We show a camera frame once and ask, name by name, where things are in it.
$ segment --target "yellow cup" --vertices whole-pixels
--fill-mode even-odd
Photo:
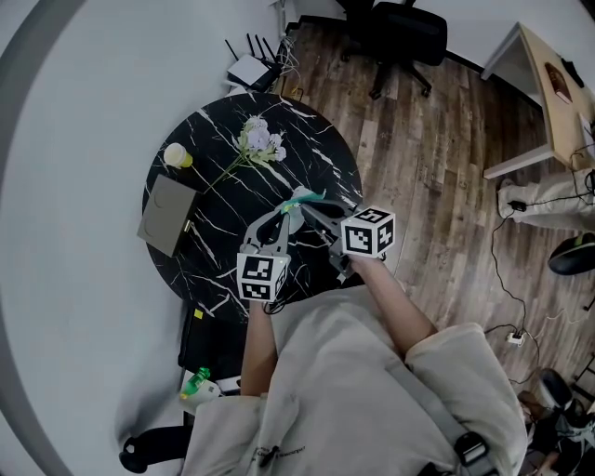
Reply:
[[[164,159],[166,164],[175,168],[185,168],[192,165],[192,156],[186,152],[183,145],[177,142],[167,146]]]

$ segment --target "wooden floor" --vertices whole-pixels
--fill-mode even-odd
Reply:
[[[294,87],[303,89],[302,101],[337,127],[357,157],[364,201],[396,214],[397,245],[388,263],[407,293],[439,328],[520,326],[522,305],[502,291],[490,254],[492,230],[501,221],[500,180],[484,180],[483,170],[545,143],[541,112],[449,59],[439,67],[419,65],[433,84],[429,99],[395,68],[384,97],[372,101],[367,93],[377,66],[364,57],[340,60],[346,34],[310,23],[292,34],[299,77],[289,75],[283,94],[294,97]],[[563,167],[552,159],[510,177],[526,183],[556,171]],[[506,286],[527,303],[525,327],[539,342],[540,366],[567,378],[595,350],[595,319],[581,309],[595,292],[595,273],[557,276],[547,260],[575,234],[508,220],[495,246]],[[509,377],[523,380],[536,367],[536,346],[510,346],[508,331],[497,329],[488,338]],[[532,379],[516,388],[534,385]]]

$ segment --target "t-shirt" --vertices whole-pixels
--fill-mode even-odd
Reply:
[[[200,405],[183,476],[417,476],[430,462],[456,470],[452,446],[387,370],[403,363],[378,315],[365,286],[273,315],[279,359],[269,393]],[[518,473],[527,445],[522,410],[477,324],[426,338],[404,363],[483,436],[501,475]]]

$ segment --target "white cube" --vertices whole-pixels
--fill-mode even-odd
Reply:
[[[394,245],[394,213],[375,206],[341,221],[343,253],[378,258]]]
[[[238,253],[236,277],[241,299],[273,302],[287,277],[290,257]]]

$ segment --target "round table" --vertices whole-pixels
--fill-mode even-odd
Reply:
[[[299,185],[350,205],[362,201],[355,160],[326,119],[300,102],[253,93],[212,102],[176,127],[153,160],[143,209],[160,174],[204,193],[238,156],[234,138],[251,116],[266,120],[270,133],[283,134],[286,158],[270,168],[236,168],[231,178],[201,194],[194,227],[180,238],[173,258],[148,245],[155,267],[178,296],[208,315],[240,323],[247,318],[248,301],[239,299],[236,254],[248,225],[290,199]],[[164,150],[172,142],[186,148],[192,167],[165,164]],[[287,253],[289,274],[278,299],[298,301],[337,287],[328,247],[307,225],[289,237]]]

